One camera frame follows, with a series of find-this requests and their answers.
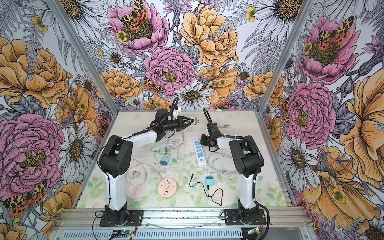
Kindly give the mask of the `white blue power strip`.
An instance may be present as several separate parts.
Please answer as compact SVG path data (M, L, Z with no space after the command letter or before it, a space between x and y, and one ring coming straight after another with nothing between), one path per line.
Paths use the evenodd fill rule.
M206 156L203 151L200 140L194 140L193 146L196 154L196 159L199 167L204 167L207 165Z

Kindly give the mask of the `teal charger adapter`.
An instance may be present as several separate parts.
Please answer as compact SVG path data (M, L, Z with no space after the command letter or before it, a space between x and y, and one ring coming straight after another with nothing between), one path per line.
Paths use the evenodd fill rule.
M160 160L160 164L163 166L167 166L169 164L169 157L163 156L162 159Z
M206 177L206 185L207 186L213 186L214 185L214 178L212 176Z

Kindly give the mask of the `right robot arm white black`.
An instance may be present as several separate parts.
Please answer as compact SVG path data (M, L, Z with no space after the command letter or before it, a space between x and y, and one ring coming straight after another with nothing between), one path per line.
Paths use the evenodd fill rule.
M264 166L264 158L252 136L225 135L213 122L207 109L203 109L208 121L207 133L201 136L201 144L214 150L229 150L236 171L242 175L238 200L241 223L267 226L270 220L268 209L257 201L257 177Z

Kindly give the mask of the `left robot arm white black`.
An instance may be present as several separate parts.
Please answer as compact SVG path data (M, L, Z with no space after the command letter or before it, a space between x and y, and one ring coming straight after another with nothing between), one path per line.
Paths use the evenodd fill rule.
M122 226L129 219L128 203L124 197L125 176L131 164L133 150L156 143L167 132L179 132L189 127L194 120L180 116L179 99L175 98L170 110L159 109L155 120L145 130L128 137L112 135L97 153L98 166L107 181L108 202L105 205L101 226Z

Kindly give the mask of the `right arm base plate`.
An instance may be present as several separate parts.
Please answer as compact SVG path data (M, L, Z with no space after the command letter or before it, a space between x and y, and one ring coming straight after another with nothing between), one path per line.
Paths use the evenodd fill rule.
M266 226L267 215L264 210L259 209L258 213L244 214L238 209L224 209L224 221L227 226Z

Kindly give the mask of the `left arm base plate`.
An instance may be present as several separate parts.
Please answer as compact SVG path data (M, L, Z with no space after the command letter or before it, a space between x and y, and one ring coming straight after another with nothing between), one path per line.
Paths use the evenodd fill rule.
M100 221L100 227L140 227L144 210L128 210L125 212L106 211Z

